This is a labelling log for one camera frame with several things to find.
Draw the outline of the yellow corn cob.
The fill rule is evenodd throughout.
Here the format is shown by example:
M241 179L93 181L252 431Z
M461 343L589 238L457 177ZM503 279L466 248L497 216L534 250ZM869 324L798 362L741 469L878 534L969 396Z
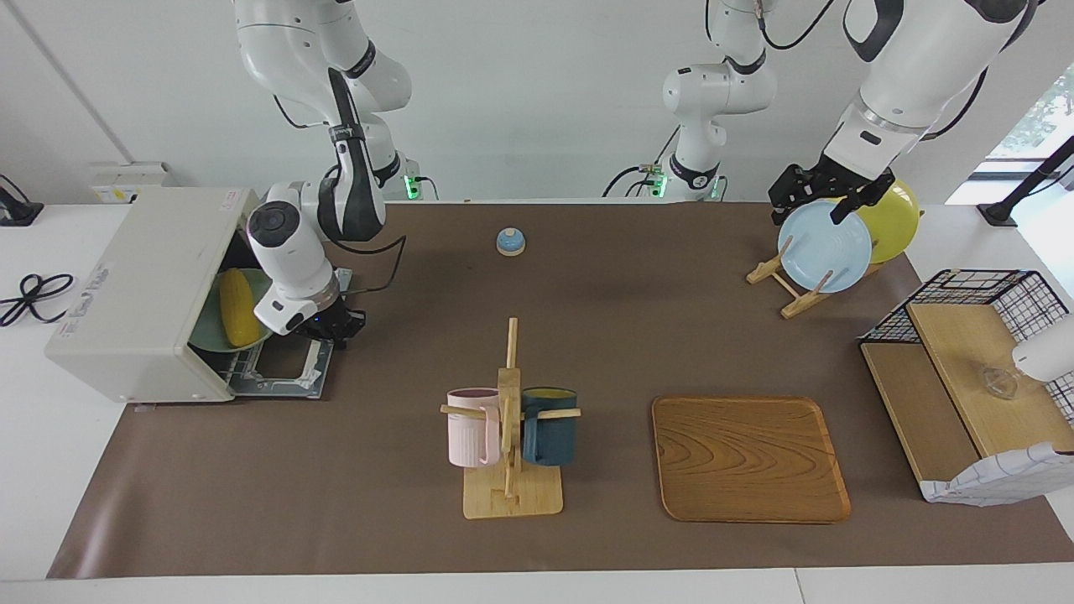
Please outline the yellow corn cob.
M220 321L227 343L235 348L252 346L260 339L262 326L253 313L253 291L238 268L220 275L218 284Z

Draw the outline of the pale green plate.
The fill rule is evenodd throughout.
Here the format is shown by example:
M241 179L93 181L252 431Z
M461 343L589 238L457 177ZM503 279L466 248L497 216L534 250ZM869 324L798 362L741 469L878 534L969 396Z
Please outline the pale green plate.
M238 270L242 270L250 283L250 287L252 287L253 291L253 305L257 305L257 302L260 302L265 292L268 291L268 285L271 285L268 275L266 275L264 271L257 270L256 268L240 268ZM262 333L256 344L245 348L235 348L229 344L229 341L224 337L222 322L220 321L218 294L220 275L222 275L222 273L218 274L214 279L214 283L212 283L211 293L207 294L203 310L201 310L198 321L195 322L195 326L193 326L193 331L190 336L191 346L203 349L203 351L234 353L253 347L253 345L268 339L272 335L272 330L268 329L267 326L262 325L259 320L262 326Z

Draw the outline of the beige toaster oven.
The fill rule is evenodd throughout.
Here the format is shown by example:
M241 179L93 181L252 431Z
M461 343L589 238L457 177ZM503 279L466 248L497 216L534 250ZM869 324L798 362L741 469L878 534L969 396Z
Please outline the beige toaster oven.
M242 229L252 189L154 188L140 195L97 260L44 356L124 404L319 398L332 356L313 341L296 377L258 370L261 345L203 358L195 321L227 263L256 265Z

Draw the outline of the yellow plate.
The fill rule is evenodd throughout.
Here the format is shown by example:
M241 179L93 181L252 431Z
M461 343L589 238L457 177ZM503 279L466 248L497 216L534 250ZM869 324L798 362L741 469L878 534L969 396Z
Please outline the yellow plate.
M869 229L871 264L887 263L909 247L923 216L917 196L903 179L895 179L874 206L856 210Z

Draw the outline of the light blue plate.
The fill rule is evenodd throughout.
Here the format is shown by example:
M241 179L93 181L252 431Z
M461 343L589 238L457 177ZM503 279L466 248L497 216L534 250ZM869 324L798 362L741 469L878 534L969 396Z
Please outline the light blue plate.
M832 200L812 201L786 218L777 248L784 251L782 265L798 286L821 294L834 294L863 278L873 253L872 238L866 222L851 214L843 222L833 222Z

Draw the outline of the wooden plate rack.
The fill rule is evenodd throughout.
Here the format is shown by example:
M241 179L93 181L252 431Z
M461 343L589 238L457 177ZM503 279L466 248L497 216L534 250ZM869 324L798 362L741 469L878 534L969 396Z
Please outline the wooden plate rack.
M749 285L755 285L765 279L774 279L787 294L790 294L789 304L779 311L784 320L793 320L795 317L806 313L806 310L812 310L812 307L819 305L821 302L824 302L825 299L833 294L832 292L824 292L822 290L830 281L833 281L834 270L825 272L816 283L816 286L808 291L803 290L799 292L795 286L790 285L790 282L786 279L790 278L790 272L789 268L787 268L785 257L789 255L790 248L794 245L793 238L787 238L787 241L779 248L773 258L757 264L745 275L745 281L748 281Z

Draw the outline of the brown table mat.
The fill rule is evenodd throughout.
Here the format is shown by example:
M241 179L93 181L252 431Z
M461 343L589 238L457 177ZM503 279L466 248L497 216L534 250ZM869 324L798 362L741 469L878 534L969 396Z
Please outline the brown table mat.
M518 228L524 253L499 255ZM50 578L550 572L1074 560L1044 498L929 504L856 339L916 290L905 259L798 320L748 285L775 249L759 203L430 204L388 210L400 275L320 400L124 409ZM564 510L468 521L446 461L446 393L490 386L508 318L525 385L576 390ZM659 396L821 405L843 523L679 523L661 505Z

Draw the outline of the pink mug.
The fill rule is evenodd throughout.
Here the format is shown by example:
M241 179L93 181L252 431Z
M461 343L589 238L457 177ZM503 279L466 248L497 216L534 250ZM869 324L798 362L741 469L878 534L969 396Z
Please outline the pink mug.
M495 466L500 460L500 405L495 388L460 388L446 394L452 408L478 409L481 417L446 416L446 454L453 466Z

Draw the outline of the small clear glass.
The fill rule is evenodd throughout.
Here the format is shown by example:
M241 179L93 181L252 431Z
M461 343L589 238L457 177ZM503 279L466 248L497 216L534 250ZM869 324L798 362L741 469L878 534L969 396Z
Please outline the small clear glass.
M1005 366L982 366L979 372L983 386L996 398L1014 400L1019 390L1019 373Z

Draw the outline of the dark blue mug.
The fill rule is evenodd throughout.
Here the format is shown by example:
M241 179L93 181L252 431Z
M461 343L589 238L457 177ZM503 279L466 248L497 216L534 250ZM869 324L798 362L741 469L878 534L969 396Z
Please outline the dark blue mug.
M575 418L540 419L542 409L576 409L578 393L566 388L536 387L522 391L522 458L537 466L571 463L576 450Z

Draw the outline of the wooden mug tree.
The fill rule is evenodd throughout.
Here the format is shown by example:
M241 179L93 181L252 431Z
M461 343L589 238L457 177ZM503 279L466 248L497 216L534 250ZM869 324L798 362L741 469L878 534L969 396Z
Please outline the wooden mug tree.
M468 520L554 515L563 510L560 469L529 464L522 456L521 370L517 366L519 320L508 320L505 366L498 370L498 450L495 464L465 468L461 510Z

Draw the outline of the white rounded device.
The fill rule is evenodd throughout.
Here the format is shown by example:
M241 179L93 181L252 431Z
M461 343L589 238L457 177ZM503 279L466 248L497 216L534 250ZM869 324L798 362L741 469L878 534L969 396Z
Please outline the white rounded device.
M1051 383L1074 372L1074 314L1021 341L1010 353L1021 374Z

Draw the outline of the wooden serving tray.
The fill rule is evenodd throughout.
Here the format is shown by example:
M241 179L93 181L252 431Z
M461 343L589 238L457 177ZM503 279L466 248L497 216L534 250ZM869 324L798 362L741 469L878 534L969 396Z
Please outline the wooden serving tray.
M834 524L852 505L821 405L790 396L659 396L661 504L680 523Z

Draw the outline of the white checkered cloth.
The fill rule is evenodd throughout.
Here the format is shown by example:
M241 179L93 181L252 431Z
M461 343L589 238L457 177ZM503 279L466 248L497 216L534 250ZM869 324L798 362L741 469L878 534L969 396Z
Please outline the white checkered cloth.
M1043 442L970 464L948 481L920 481L928 503L998 506L1019 503L1074 486L1074 451Z

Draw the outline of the black clamp base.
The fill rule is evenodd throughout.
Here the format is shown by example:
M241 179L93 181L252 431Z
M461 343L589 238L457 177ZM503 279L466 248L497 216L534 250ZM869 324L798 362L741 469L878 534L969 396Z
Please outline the black clamp base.
M0 173L0 227L27 227L35 221L44 204L31 201L23 188Z

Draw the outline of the white wall socket box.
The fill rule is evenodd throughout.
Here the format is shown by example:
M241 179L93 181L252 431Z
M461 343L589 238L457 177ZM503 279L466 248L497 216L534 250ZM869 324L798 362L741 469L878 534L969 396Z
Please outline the white wall socket box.
M89 187L96 201L103 204L131 204L151 188L177 184L164 162L99 162L91 166L91 171Z

